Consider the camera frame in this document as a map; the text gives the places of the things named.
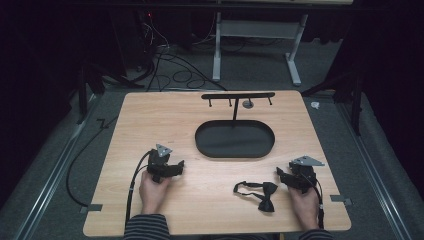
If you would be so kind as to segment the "black tripod stand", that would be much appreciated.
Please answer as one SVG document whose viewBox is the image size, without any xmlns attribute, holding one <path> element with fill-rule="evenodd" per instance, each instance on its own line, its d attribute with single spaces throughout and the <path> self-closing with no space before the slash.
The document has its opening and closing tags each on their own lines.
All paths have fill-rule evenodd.
<svg viewBox="0 0 424 240">
<path fill-rule="evenodd" d="M 142 89 L 143 85 L 131 82 L 120 75 L 113 74 L 98 64 L 84 61 L 78 72 L 78 100 L 80 118 L 78 124 L 81 124 L 88 117 L 88 95 L 87 89 L 90 89 L 94 95 L 103 95 L 105 86 L 103 77 L 111 78 L 113 81 L 129 88 Z"/>
<path fill-rule="evenodd" d="M 361 113 L 363 75 L 352 71 L 332 77 L 322 83 L 301 92 L 303 97 L 309 97 L 317 92 L 334 89 L 335 103 L 351 104 L 350 124 L 356 135 L 360 135 L 359 118 Z"/>
</svg>

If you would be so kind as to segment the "person's left hand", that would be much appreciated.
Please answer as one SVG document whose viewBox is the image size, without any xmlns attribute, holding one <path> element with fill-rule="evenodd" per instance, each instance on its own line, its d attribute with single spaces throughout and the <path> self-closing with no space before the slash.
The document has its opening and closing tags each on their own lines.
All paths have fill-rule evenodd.
<svg viewBox="0 0 424 240">
<path fill-rule="evenodd" d="M 171 178 L 163 178 L 160 183 L 156 183 L 149 172 L 142 173 L 139 187 L 142 214 L 158 214 L 160 212 L 171 181 Z"/>
</svg>

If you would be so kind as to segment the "black hanger stand with tray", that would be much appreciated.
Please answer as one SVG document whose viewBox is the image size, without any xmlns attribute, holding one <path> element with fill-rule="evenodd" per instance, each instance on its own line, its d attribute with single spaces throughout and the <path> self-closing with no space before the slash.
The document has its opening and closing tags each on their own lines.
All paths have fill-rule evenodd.
<svg viewBox="0 0 424 240">
<path fill-rule="evenodd" d="M 265 98 L 272 104 L 274 92 L 203 94 L 201 98 L 212 106 L 213 100 L 228 100 L 233 108 L 231 120 L 210 120 L 195 132 L 198 151 L 210 158 L 261 158 L 272 150 L 274 131 L 258 120 L 237 118 L 239 102 L 245 99 L 253 107 L 253 99 Z"/>
</svg>

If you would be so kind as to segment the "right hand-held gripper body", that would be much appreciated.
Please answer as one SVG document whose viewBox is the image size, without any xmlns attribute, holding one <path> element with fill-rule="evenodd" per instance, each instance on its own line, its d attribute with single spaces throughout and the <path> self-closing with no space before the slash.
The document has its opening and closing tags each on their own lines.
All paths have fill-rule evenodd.
<svg viewBox="0 0 424 240">
<path fill-rule="evenodd" d="M 289 169 L 293 177 L 299 181 L 301 191 L 306 193 L 311 187 L 315 187 L 318 180 L 313 169 L 314 166 L 324 166 L 324 163 L 309 156 L 302 156 L 289 163 Z"/>
</svg>

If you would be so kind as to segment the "person's right hand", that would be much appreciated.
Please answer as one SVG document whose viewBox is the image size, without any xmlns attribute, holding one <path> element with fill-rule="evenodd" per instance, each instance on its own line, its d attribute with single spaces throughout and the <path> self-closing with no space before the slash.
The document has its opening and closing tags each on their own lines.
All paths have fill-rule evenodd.
<svg viewBox="0 0 424 240">
<path fill-rule="evenodd" d="M 318 229 L 318 212 L 319 199 L 313 188 L 310 188 L 306 193 L 301 190 L 289 187 L 288 188 L 293 211 L 303 230 Z"/>
</svg>

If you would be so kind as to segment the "metal floor rail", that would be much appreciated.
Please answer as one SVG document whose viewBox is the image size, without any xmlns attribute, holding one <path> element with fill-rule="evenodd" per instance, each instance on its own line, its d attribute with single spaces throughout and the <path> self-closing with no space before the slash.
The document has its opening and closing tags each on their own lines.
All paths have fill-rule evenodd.
<svg viewBox="0 0 424 240">
<path fill-rule="evenodd" d="M 87 140 L 88 122 L 78 102 L 53 129 L 9 201 L 11 240 L 72 240 L 84 237 L 85 215 L 66 191 L 73 158 Z"/>
<path fill-rule="evenodd" d="M 372 158 L 366 149 L 362 137 L 359 136 L 351 126 L 351 119 L 348 108 L 344 104 L 337 104 L 336 108 L 343 119 L 351 137 L 353 138 L 356 149 L 359 151 L 361 163 L 369 179 L 370 185 L 377 197 L 380 207 L 386 216 L 387 221 L 397 240 L 412 240 L 405 221 L 400 215 L 396 203 L 383 182 Z"/>
</svg>

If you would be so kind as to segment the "black bow tie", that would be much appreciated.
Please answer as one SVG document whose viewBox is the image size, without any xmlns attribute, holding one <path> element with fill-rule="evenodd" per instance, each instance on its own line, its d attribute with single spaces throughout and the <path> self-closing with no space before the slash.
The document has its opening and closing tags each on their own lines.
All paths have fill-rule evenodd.
<svg viewBox="0 0 424 240">
<path fill-rule="evenodd" d="M 240 194 L 242 196 L 248 196 L 248 193 L 242 193 L 239 191 L 239 187 L 244 186 L 248 188 L 261 188 L 263 191 L 263 194 L 258 194 L 254 192 L 250 192 L 250 195 L 253 195 L 257 197 L 260 200 L 260 203 L 258 205 L 258 209 L 262 212 L 272 213 L 275 211 L 274 205 L 271 201 L 271 196 L 276 192 L 278 186 L 272 182 L 263 182 L 263 183 L 253 183 L 253 182 L 246 182 L 242 181 L 237 183 L 234 188 L 233 192 Z"/>
</svg>

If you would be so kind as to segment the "white metal desk frame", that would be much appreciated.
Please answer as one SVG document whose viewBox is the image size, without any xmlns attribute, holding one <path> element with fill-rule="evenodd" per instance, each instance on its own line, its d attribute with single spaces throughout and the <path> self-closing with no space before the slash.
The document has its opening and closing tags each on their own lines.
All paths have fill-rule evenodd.
<svg viewBox="0 0 424 240">
<path fill-rule="evenodd" d="M 254 20 L 227 20 L 222 19 L 221 13 L 215 14 L 215 52 L 213 58 L 212 79 L 216 82 L 221 77 L 221 38 L 274 38 L 290 39 L 292 49 L 285 54 L 285 61 L 290 73 L 292 84 L 301 85 L 301 79 L 295 63 L 295 57 L 306 28 L 308 15 L 304 14 L 297 22 L 266 22 Z"/>
</svg>

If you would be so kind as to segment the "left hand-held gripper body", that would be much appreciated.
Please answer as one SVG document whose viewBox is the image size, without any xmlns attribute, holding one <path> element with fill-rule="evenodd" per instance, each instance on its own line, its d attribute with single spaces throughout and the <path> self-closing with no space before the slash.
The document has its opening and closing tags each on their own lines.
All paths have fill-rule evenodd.
<svg viewBox="0 0 424 240">
<path fill-rule="evenodd" d="M 161 144 L 149 153 L 147 171 L 152 175 L 152 180 L 160 183 L 162 178 L 171 177 L 170 167 L 167 165 L 172 150 Z"/>
</svg>

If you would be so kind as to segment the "grey tape strip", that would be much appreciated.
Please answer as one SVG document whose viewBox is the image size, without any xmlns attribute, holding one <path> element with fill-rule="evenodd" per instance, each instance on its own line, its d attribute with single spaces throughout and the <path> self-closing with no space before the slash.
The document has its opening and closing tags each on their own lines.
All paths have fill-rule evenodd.
<svg viewBox="0 0 424 240">
<path fill-rule="evenodd" d="M 82 206 L 80 208 L 81 214 L 86 214 L 88 212 L 100 212 L 102 210 L 103 204 L 90 204 L 87 206 Z"/>
<path fill-rule="evenodd" d="M 331 195 L 330 199 L 332 202 L 341 202 L 345 206 L 350 206 L 352 204 L 352 200 L 343 195 Z"/>
</svg>

